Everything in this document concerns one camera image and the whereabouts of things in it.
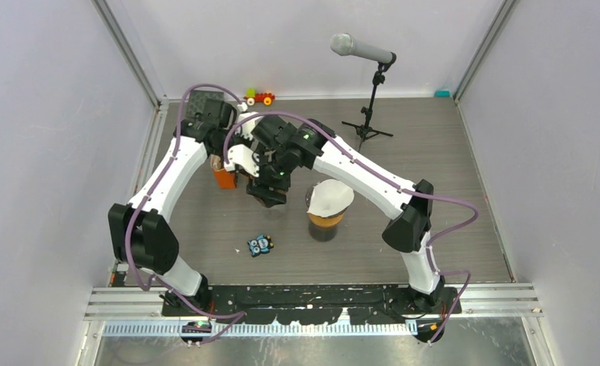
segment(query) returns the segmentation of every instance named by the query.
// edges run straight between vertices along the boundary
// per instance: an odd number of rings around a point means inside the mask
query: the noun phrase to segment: white paper
[[[311,195],[309,214],[330,217],[349,207],[354,201],[354,190],[335,179],[320,182]]]

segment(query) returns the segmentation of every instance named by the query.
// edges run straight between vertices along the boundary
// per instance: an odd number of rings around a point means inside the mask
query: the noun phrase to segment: tripod
[[[355,125],[355,124],[350,124],[349,122],[342,121],[342,124],[351,126],[356,129],[356,134],[361,138],[360,146],[362,146],[363,142],[369,140],[370,138],[372,138],[374,136],[378,136],[378,135],[384,135],[384,136],[389,136],[389,137],[394,136],[391,133],[375,130],[374,128],[369,127],[369,123],[371,122],[371,115],[374,112],[374,110],[372,108],[374,107],[374,99],[376,98],[376,88],[378,88],[379,84],[385,83],[385,75],[383,75],[383,72],[386,72],[390,68],[392,63],[393,63],[393,61],[391,63],[378,63],[378,71],[376,71],[374,73],[374,78],[372,79],[372,82],[374,83],[374,88],[371,89],[371,100],[369,100],[369,107],[363,107],[361,109],[361,113],[364,114],[364,124]]]

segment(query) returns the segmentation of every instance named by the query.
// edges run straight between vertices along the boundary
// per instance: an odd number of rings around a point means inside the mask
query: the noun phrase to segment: microphone
[[[394,52],[382,50],[365,42],[356,40],[347,33],[334,34],[331,37],[331,50],[340,56],[358,56],[384,64],[387,68],[396,61]]]

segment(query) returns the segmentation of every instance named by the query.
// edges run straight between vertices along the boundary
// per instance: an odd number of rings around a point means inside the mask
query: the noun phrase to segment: gray wooden floor
[[[360,123],[365,100],[276,101],[255,110],[292,111],[331,127],[347,143],[358,146],[355,132],[341,120]],[[176,108],[170,104],[159,145],[158,161],[175,128]],[[364,143],[361,152],[390,172],[417,182],[427,179],[436,194],[461,198],[480,208],[473,225],[435,244],[442,270],[468,268],[473,282],[509,281],[488,207],[484,201],[464,127],[451,99],[380,99],[372,126],[394,133]],[[210,166],[190,180],[170,223],[181,244],[181,256],[213,284],[406,283],[407,271],[398,252],[380,237],[388,220],[373,204],[357,195],[338,235],[317,242],[308,232],[304,195],[324,176],[298,169],[285,207],[266,209],[245,193],[220,190]],[[470,211],[435,202],[434,232],[470,216]],[[270,254],[251,258],[246,240],[260,234],[273,237]],[[449,278],[461,282],[463,278]]]

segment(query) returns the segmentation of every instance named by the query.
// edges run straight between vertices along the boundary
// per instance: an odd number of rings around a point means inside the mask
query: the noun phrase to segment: wall
[[[376,63],[333,53],[333,34],[398,55],[380,96],[432,96],[457,88],[502,0],[109,3],[160,95],[214,82],[240,94],[368,98]]]
[[[600,1],[520,2],[462,101],[563,364],[600,364]]]
[[[90,1],[0,2],[0,364],[75,362],[151,104]]]

